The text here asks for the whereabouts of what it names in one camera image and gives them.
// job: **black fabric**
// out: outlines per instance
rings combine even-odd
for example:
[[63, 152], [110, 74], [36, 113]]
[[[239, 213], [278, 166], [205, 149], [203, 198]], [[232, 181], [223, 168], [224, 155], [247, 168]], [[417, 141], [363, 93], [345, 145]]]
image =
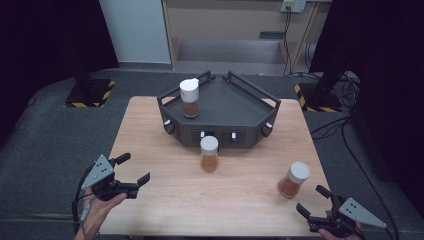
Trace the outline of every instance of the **black fabric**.
[[57, 24], [86, 72], [118, 62], [98, 0], [2, 0], [0, 5], [1, 144], [37, 90], [73, 76]]
[[420, 1], [334, 0], [311, 71], [328, 71], [341, 60], [340, 72], [359, 77], [356, 107], [377, 145], [373, 151], [424, 217], [424, 178], [417, 168], [424, 136], [423, 11]]

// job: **white bottle cap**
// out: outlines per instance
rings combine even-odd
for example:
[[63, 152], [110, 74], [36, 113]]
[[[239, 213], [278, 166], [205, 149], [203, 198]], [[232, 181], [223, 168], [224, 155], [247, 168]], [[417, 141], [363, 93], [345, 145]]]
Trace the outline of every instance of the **white bottle cap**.
[[203, 155], [215, 155], [218, 152], [218, 139], [213, 136], [206, 136], [200, 141], [200, 148]]
[[192, 103], [199, 99], [199, 79], [186, 79], [180, 83], [181, 99], [186, 103]]
[[290, 180], [297, 184], [302, 184], [309, 178], [309, 175], [309, 167], [303, 162], [294, 162], [287, 173]]

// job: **wall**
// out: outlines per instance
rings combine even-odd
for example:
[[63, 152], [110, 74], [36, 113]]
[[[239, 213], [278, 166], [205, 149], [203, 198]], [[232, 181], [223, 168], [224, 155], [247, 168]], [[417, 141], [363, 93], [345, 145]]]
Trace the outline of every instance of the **wall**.
[[161, 0], [100, 4], [120, 63], [171, 63]]

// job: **metal box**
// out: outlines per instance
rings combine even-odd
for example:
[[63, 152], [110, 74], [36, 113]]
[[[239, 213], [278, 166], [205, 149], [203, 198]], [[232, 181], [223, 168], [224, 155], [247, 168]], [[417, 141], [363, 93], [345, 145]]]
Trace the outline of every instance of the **metal box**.
[[231, 71], [222, 78], [207, 71], [197, 79], [200, 113], [195, 118], [184, 116], [179, 86], [157, 97], [165, 131], [182, 145], [200, 147], [200, 140], [211, 135], [220, 148], [247, 149], [271, 134], [280, 99]]

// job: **spice jar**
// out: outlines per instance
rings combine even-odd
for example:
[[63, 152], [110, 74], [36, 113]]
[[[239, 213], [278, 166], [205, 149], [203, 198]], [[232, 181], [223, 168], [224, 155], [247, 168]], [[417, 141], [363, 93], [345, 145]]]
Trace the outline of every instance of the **spice jar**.
[[180, 83], [180, 94], [183, 102], [183, 113], [188, 118], [199, 114], [199, 80], [186, 79]]
[[213, 136], [206, 136], [200, 141], [200, 166], [205, 172], [213, 172], [218, 167], [218, 140]]
[[309, 175], [309, 167], [306, 164], [294, 162], [287, 171], [287, 175], [278, 183], [278, 190], [282, 195], [293, 198]]

